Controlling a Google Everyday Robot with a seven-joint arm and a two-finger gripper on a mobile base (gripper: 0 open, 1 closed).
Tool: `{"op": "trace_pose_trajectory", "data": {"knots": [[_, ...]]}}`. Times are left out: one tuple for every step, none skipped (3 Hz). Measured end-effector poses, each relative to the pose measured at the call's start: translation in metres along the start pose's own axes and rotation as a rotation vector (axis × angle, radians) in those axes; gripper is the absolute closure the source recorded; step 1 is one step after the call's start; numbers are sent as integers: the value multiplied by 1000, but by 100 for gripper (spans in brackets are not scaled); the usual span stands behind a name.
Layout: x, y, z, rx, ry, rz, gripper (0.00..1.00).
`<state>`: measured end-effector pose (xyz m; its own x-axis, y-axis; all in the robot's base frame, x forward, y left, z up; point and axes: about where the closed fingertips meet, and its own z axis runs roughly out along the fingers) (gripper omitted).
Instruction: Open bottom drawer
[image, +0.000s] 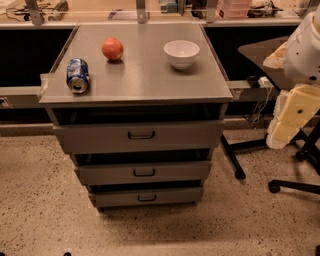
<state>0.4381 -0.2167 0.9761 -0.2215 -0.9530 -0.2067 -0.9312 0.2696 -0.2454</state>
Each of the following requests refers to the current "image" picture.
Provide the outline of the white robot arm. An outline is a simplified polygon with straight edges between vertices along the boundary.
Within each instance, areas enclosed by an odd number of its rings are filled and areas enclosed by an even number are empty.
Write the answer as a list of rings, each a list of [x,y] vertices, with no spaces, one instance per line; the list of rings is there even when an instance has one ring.
[[[320,5],[263,65],[282,68],[295,85],[277,97],[267,130],[269,148],[284,148],[320,110]]]

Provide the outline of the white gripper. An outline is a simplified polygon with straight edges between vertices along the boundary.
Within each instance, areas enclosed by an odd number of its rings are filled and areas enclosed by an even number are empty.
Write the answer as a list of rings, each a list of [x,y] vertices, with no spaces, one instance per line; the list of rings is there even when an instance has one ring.
[[[286,46],[286,42],[280,45],[263,61],[263,65],[272,69],[282,69]],[[320,87],[297,84],[288,92],[279,116],[274,118],[268,127],[268,147],[283,149],[319,110]]]

